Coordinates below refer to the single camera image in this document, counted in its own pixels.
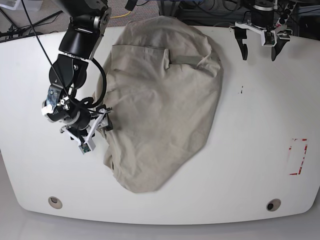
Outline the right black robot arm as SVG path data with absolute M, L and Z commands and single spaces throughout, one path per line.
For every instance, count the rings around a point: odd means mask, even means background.
M 107 76 L 94 54 L 104 36 L 111 16 L 106 0 L 57 0 L 55 3 L 69 15 L 69 25 L 59 45 L 60 54 L 51 64 L 50 87 L 43 102 L 42 113 L 51 122 L 61 121 L 81 145 L 87 140 L 90 121 L 105 118 L 97 109 L 107 92 Z M 87 79 L 92 62 L 102 76 L 102 91 L 93 97 L 76 99 L 77 90 Z

